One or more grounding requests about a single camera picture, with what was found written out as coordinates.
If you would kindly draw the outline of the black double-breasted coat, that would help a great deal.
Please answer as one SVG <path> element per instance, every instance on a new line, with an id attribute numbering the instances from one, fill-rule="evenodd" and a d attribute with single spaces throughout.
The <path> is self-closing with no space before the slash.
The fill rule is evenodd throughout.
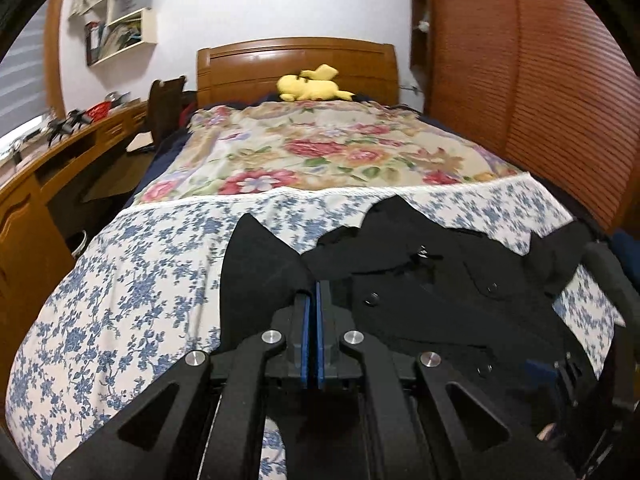
<path id="1" fill-rule="evenodd" d="M 529 423 L 524 333 L 566 326 L 552 304 L 590 242 L 582 222 L 532 235 L 523 255 L 484 233 L 440 226 L 398 196 L 372 205 L 359 226 L 309 229 L 309 248 L 298 252 L 250 214 L 241 217 L 220 277 L 222 350 L 326 281 L 358 330 L 408 356 L 438 353 Z"/>

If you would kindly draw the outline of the blue floral bed sheet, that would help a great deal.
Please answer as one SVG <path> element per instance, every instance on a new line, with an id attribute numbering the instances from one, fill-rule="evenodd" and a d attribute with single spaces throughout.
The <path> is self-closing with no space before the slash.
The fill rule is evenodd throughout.
<path id="1" fill-rule="evenodd" d="M 242 214 L 299 252 L 398 195 L 447 228 L 484 232 L 518 254 L 570 212 L 529 174 L 485 183 L 296 188 L 128 207 L 44 303 L 14 356 L 6 424 L 36 475 L 54 468 L 193 349 L 219 344 L 222 257 Z"/>

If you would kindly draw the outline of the grey rolled cloth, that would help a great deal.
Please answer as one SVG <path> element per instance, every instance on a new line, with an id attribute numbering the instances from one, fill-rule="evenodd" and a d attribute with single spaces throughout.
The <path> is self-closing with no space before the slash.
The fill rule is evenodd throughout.
<path id="1" fill-rule="evenodd" d="M 582 254 L 582 265 L 620 312 L 626 326 L 639 333 L 639 293 L 608 246 L 601 242 L 588 243 Z"/>

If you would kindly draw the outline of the navy blue rolled cloth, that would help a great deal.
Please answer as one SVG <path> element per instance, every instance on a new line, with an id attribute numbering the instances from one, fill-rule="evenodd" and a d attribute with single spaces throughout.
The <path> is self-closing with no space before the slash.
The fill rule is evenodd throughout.
<path id="1" fill-rule="evenodd" d="M 622 230 L 612 236 L 613 252 L 620 263 L 632 274 L 640 272 L 640 242 Z"/>

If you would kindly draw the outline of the long wooden desk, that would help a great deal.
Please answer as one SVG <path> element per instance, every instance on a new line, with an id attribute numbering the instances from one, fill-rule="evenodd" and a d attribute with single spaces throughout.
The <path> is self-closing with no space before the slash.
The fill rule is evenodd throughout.
<path id="1" fill-rule="evenodd" d="M 74 264 L 48 203 L 100 156 L 141 127 L 137 102 L 47 148 L 1 187 L 1 389 L 23 338 Z"/>

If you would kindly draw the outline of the red floral blanket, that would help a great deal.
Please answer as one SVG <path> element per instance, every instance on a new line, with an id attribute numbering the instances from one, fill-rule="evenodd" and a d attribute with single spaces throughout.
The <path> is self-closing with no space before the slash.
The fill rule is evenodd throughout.
<path id="1" fill-rule="evenodd" d="M 152 162 L 132 201 L 480 183 L 517 173 L 413 110 L 372 101 L 267 101 L 197 110 Z"/>

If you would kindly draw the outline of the black small tripod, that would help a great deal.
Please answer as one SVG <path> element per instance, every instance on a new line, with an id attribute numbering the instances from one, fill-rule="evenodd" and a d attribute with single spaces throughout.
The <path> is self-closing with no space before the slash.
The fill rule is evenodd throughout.
<path id="1" fill-rule="evenodd" d="M 48 122 L 47 141 L 51 146 L 55 139 L 63 139 L 63 136 L 71 136 L 76 128 L 91 125 L 93 118 L 86 110 L 71 110 L 62 119 L 52 119 Z"/>

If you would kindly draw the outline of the red basket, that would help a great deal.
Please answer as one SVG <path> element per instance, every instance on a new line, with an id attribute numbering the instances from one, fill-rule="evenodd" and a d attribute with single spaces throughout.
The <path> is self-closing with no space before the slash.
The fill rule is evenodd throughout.
<path id="1" fill-rule="evenodd" d="M 99 122 L 100 120 L 107 118 L 111 108 L 111 101 L 99 102 L 86 110 L 86 115 L 89 116 L 93 122 Z"/>

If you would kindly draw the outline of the dark wooden chair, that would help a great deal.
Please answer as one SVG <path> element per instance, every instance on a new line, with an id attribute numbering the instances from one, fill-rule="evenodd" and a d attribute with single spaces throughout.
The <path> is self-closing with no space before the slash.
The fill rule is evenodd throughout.
<path id="1" fill-rule="evenodd" d="M 146 109 L 145 130 L 129 143 L 127 153 L 149 151 L 151 148 L 157 151 L 160 144 L 179 128 L 185 85 L 184 75 L 153 81 Z"/>

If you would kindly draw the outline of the yellow plush toy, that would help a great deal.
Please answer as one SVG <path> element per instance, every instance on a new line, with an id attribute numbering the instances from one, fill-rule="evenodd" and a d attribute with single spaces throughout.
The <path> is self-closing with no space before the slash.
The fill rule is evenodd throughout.
<path id="1" fill-rule="evenodd" d="M 328 64 L 316 70 L 302 70 L 298 75 L 284 75 L 277 81 L 280 99 L 295 101 L 351 101 L 354 94 L 341 90 L 334 78 L 338 70 Z"/>

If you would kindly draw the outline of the wooden headboard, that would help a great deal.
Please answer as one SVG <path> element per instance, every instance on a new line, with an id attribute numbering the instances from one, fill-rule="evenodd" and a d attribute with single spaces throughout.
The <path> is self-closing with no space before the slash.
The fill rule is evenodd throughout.
<path id="1" fill-rule="evenodd" d="M 392 44 L 331 38 L 273 38 L 198 50 L 198 106 L 253 103 L 277 90 L 288 74 L 328 64 L 342 90 L 385 105 L 399 103 L 399 77 Z"/>

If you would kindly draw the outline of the wooden louvered wardrobe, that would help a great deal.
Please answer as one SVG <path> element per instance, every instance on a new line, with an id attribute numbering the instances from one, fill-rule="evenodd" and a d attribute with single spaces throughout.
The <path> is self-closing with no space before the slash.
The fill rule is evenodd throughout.
<path id="1" fill-rule="evenodd" d="M 639 232 L 639 79 L 585 0 L 427 0 L 425 111 Z"/>

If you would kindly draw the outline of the grey zebra window blind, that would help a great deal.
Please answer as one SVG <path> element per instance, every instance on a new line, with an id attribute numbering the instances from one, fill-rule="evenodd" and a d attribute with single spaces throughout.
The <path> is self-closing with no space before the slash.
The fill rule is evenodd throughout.
<path id="1" fill-rule="evenodd" d="M 5 136 L 47 109 L 44 26 L 48 2 L 32 16 L 1 61 L 0 130 Z"/>

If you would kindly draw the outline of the white wall shelf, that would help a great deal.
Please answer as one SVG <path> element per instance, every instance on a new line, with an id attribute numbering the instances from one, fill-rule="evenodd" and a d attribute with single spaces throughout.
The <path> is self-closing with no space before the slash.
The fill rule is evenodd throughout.
<path id="1" fill-rule="evenodd" d="M 70 0 L 68 19 L 82 26 L 90 67 L 157 45 L 154 0 Z"/>

